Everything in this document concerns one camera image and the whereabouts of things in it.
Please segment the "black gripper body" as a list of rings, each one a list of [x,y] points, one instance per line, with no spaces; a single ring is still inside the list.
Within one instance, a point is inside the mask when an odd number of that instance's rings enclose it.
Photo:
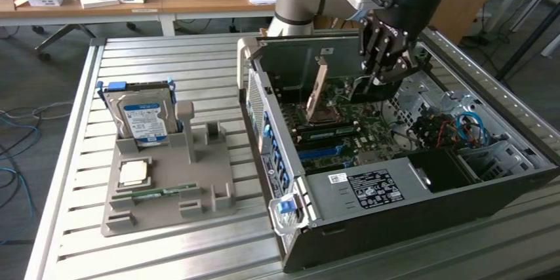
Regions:
[[[441,0],[396,0],[389,9],[376,10],[377,19],[408,37],[417,37],[426,27]]]

